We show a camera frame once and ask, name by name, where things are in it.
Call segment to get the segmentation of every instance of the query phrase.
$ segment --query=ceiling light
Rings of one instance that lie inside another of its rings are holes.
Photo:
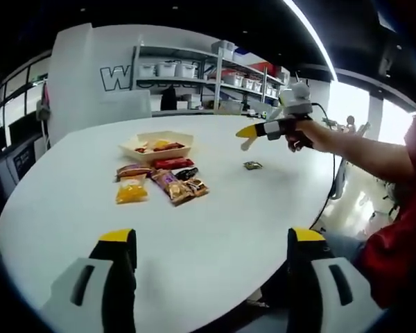
[[[296,14],[297,18],[303,23],[307,31],[310,33],[311,37],[314,39],[316,45],[318,46],[322,56],[325,59],[325,62],[328,65],[328,68],[331,72],[331,75],[333,76],[333,79],[337,82],[338,76],[336,74],[336,71],[334,70],[334,66],[331,63],[331,59],[327,53],[327,50],[325,49],[324,44],[320,40],[318,34],[314,30],[313,26],[309,22],[309,20],[306,18],[304,13],[299,9],[299,7],[296,6],[296,4],[293,2],[293,0],[282,0],[292,11]]]

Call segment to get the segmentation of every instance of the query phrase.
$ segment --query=ceiling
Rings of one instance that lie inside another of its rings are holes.
[[[379,24],[370,0],[295,3],[317,31],[334,67],[375,78],[416,102],[411,48]],[[311,36],[281,0],[210,0],[203,4],[190,0],[33,0],[6,6],[9,3],[0,3],[0,79],[51,49],[58,31],[85,22],[197,31],[230,40],[291,71],[302,64],[325,65]]]

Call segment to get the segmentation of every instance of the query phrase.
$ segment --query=cable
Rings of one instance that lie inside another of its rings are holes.
[[[329,125],[330,124],[330,119],[328,118],[327,113],[325,112],[324,108],[319,103],[312,103],[311,105],[312,106],[318,106],[322,110],[322,112],[324,113],[325,118],[327,119],[328,126],[330,127],[330,130],[331,130],[331,125]],[[318,217],[316,217],[316,219],[314,220],[310,229],[312,229],[316,225],[316,223],[319,221],[319,218],[322,216],[322,213],[324,212],[325,207],[327,206],[328,200],[330,199],[330,195],[331,195],[331,193],[332,193],[332,191],[335,187],[335,183],[336,183],[336,154],[333,154],[333,182],[331,184],[331,189],[328,192],[327,200],[325,201],[324,207],[322,207],[322,209],[320,210],[320,213],[318,214]]]
[[[43,120],[41,120],[40,123],[42,125],[42,136],[43,136],[43,141],[44,141],[44,152],[47,152],[48,151],[49,138],[47,137],[46,133],[44,132],[44,122],[43,122]]]
[[[5,163],[6,163],[6,167],[8,168],[9,174],[12,178],[12,181],[14,182],[14,185],[17,186],[18,182],[15,180],[14,176],[12,175],[11,168],[9,167],[8,157],[5,157]]]

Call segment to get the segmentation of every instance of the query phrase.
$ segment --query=hand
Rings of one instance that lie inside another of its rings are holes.
[[[330,129],[319,125],[315,121],[306,120],[297,122],[296,131],[303,132],[313,142],[313,148],[315,150],[324,153],[331,151],[333,132]],[[285,138],[292,152],[302,149],[302,146],[296,146],[298,142],[296,136],[286,135]]]

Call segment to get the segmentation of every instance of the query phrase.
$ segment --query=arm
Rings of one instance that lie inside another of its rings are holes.
[[[405,146],[377,142],[357,135],[334,132],[314,121],[297,125],[312,142],[314,149],[342,156],[373,176],[390,182],[407,182],[415,174]],[[287,137],[292,151],[293,138]]]

